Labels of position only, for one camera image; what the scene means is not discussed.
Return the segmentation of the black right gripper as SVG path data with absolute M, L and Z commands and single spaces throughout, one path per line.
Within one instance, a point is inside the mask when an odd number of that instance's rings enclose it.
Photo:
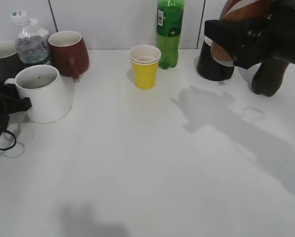
M 226 67 L 249 69 L 267 59 L 295 64 L 295 0 L 276 0 L 261 19 L 207 20 L 211 56 Z

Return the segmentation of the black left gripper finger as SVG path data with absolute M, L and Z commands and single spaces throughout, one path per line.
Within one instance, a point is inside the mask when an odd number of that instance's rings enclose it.
M 25 112 L 31 108 L 29 98 L 20 98 L 16 86 L 0 82 L 0 117 L 17 112 Z

